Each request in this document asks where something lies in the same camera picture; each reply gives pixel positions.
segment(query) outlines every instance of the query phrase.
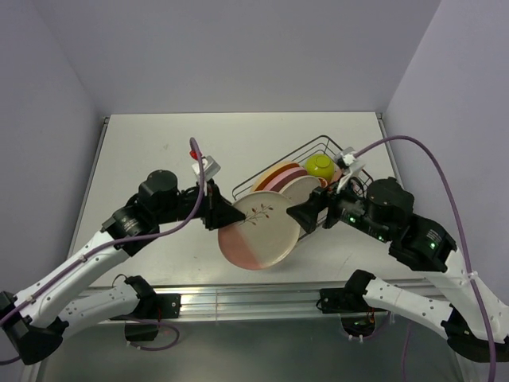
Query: yellow-green bowl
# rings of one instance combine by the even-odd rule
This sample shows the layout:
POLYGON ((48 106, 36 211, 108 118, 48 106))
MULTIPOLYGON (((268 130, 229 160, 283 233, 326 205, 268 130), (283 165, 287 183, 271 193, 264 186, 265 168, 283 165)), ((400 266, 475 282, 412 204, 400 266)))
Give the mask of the yellow-green bowl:
POLYGON ((331 181, 336 171, 334 162, 325 154, 314 154, 306 161, 304 168, 309 175, 322 177, 326 181, 331 181))

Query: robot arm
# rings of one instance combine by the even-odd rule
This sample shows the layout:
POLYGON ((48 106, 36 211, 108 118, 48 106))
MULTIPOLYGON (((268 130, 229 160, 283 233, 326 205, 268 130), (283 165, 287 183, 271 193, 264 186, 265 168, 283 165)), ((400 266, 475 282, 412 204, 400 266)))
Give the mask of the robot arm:
POLYGON ((392 286, 366 271, 356 271, 335 298, 321 300, 322 310, 390 310, 427 326, 462 356, 489 362, 488 334, 472 287, 476 285, 488 312, 497 361, 509 361, 509 307, 477 277, 468 274, 454 240, 437 222, 414 214, 414 196, 394 178, 373 181, 361 195, 350 180, 363 168, 349 148, 335 158, 344 176, 327 188, 313 190, 309 199, 287 213, 307 233, 317 226, 318 214, 328 209, 324 228, 339 221, 381 241, 389 254, 428 279, 447 302, 427 299, 392 286))
MULTIPOLYGON (((212 180, 212 176, 220 169, 219 165, 212 157, 203 158, 202 163, 206 196, 201 200, 194 217, 200 218, 209 230, 245 219, 244 214, 221 196, 212 180)), ((199 177, 199 166, 194 165, 193 170, 196 177, 199 177)), ((200 189, 197 186, 179 192, 177 177, 170 171, 154 171, 140 184, 138 193, 124 207, 114 212, 75 255, 42 280, 17 294, 2 292, 2 328, 23 362, 34 364, 42 361, 65 338, 97 322, 157 309, 155 292, 140 276, 129 277, 120 286, 102 293, 77 300, 75 298, 100 275, 136 255, 154 241, 160 224, 186 219, 199 200, 199 195, 200 189), (133 239, 147 235, 147 239, 133 239), (112 240, 121 240, 122 243, 108 246, 112 240)))

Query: dish rack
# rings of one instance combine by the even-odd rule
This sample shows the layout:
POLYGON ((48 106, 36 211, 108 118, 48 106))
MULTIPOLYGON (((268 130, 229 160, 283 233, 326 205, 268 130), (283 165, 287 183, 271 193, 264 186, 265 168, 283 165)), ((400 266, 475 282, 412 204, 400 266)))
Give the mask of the dish rack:
MULTIPOLYGON (((301 166, 304 166, 305 162, 311 155, 314 154, 325 154, 330 157, 332 160, 334 157, 343 151, 340 145, 338 145, 332 138, 327 135, 319 135, 315 139, 310 140, 304 145, 298 147, 297 149, 291 151, 287 155, 282 158, 279 158, 276 162, 269 164, 264 169, 261 169, 253 176, 249 177, 242 183, 238 184, 231 191, 231 195, 234 201, 237 201, 239 198, 244 197, 251 191, 251 186, 254 184, 255 180, 258 177, 267 171, 270 167, 278 164, 283 161, 291 161, 296 162, 301 166)), ((361 197, 365 196, 367 186, 373 181, 373 177, 365 170, 362 170, 359 177, 353 178, 354 190, 361 197)), ((320 227, 325 221, 326 214, 322 213, 319 216, 317 227, 320 227)), ((306 237, 308 234, 304 233, 299 237, 299 240, 306 237)))

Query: gray wall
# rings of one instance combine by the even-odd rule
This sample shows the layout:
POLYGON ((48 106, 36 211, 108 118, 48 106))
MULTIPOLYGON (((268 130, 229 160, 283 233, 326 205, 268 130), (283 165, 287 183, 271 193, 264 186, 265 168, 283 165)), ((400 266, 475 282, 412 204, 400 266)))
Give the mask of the gray wall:
POLYGON ((105 113, 385 110, 439 0, 34 0, 105 113))
MULTIPOLYGON (((506 303, 508 18, 504 0, 443 2, 386 115, 390 134, 420 138, 436 153, 457 197, 474 269, 506 303)), ((418 197, 418 210, 455 231, 430 162, 410 143, 393 147, 406 186, 418 197)), ((508 377, 506 367, 499 380, 508 377)))
MULTIPOLYGON (((27 287, 64 258, 99 116, 31 2, 0 2, 0 290, 27 287)), ((14 355, 0 336, 0 359, 14 355)), ((20 372, 0 368, 0 380, 20 372)))

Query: white tabletop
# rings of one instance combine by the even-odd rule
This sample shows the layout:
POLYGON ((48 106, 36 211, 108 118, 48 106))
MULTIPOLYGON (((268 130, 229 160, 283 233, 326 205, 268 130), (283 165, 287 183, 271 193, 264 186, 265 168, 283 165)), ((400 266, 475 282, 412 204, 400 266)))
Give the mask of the white tabletop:
MULTIPOLYGON (((382 138, 375 113, 258 113, 112 115, 79 224, 74 251, 138 190, 153 170, 173 171, 179 189, 194 185, 189 137, 222 166, 214 179, 221 193, 275 162, 296 147, 326 134, 357 150, 382 138)), ((365 154, 375 179, 394 176, 387 149, 365 154)), ((166 230, 171 224, 161 227, 166 230)), ((119 273, 142 275, 152 285, 306 283, 345 281, 356 269, 384 279, 421 279, 387 254, 381 244, 345 224, 319 228, 290 255, 264 271, 246 271, 221 254, 217 232, 192 221, 182 231, 156 240, 92 286, 110 286, 119 273)))

